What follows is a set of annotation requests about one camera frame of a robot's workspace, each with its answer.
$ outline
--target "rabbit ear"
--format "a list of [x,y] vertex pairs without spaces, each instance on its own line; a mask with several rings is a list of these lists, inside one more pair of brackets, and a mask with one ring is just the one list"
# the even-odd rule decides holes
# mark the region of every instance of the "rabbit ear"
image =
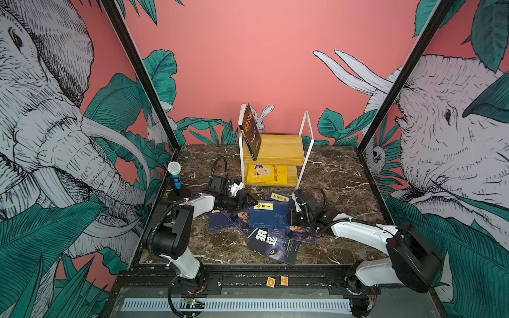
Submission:
[[256,109],[254,109],[253,106],[251,105],[249,107],[251,107],[251,112],[253,113],[254,118],[258,118],[258,113],[256,112]]
[[260,118],[267,116],[273,110],[274,110],[274,105],[269,105],[269,106],[265,107],[265,109],[262,111],[262,114],[260,115]]

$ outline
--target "yellow book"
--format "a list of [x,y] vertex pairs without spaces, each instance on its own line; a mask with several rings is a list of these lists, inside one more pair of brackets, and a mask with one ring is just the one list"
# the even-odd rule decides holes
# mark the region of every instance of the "yellow book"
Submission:
[[286,185],[288,169],[286,166],[250,164],[247,170],[247,182],[251,184]]

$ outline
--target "sticker label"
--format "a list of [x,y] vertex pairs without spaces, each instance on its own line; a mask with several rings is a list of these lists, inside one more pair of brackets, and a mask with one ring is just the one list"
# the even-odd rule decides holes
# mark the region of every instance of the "sticker label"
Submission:
[[274,288],[276,285],[276,279],[272,277],[267,277],[267,286]]
[[281,276],[281,286],[288,286],[288,276]]
[[290,201],[290,198],[289,197],[286,197],[286,196],[282,196],[282,195],[279,195],[277,193],[273,193],[270,195],[270,198],[271,199],[274,199],[274,200],[278,200],[278,201],[283,201],[283,202],[289,202]]
[[260,203],[257,206],[254,206],[255,209],[259,210],[274,210],[273,203]]

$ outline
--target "bookshelf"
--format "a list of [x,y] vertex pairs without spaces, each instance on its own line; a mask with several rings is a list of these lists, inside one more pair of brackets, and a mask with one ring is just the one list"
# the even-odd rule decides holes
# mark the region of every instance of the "bookshelf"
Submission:
[[[304,147],[302,146],[302,130],[307,122],[309,129],[309,135],[311,141],[307,153],[304,153]],[[261,164],[261,165],[285,165],[288,169],[288,183],[286,187],[295,187],[298,189],[304,170],[306,168],[309,154],[313,148],[315,138],[313,136],[313,129],[311,127],[311,120],[309,119],[309,112],[304,112],[302,118],[302,124],[300,125],[300,131],[298,135],[272,135],[262,134],[262,144],[260,146],[260,152],[256,161],[253,161],[249,149],[247,148],[242,134],[239,137],[239,148],[240,148],[240,166],[242,170],[242,182],[246,185],[255,185],[247,183],[247,168],[250,164]],[[297,174],[297,167],[302,167],[300,174]],[[274,186],[281,187],[282,185],[263,185],[263,186]]]

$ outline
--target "blue book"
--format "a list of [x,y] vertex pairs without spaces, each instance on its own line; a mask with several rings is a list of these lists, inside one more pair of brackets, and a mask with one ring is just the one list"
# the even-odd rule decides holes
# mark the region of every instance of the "blue book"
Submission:
[[267,195],[267,200],[268,201],[288,202],[288,207],[292,210],[295,210],[295,201],[293,201],[291,194],[284,194],[284,193],[272,190]]
[[209,213],[209,232],[234,226],[230,219],[221,213],[221,209]]
[[249,239],[247,247],[276,261],[293,266],[297,261],[299,244],[294,240],[271,237],[267,229],[258,228]]
[[290,228],[288,202],[258,201],[258,205],[250,207],[249,227]]
[[310,227],[290,226],[290,228],[270,228],[269,236],[302,243],[316,243],[316,237],[313,235],[313,230]]

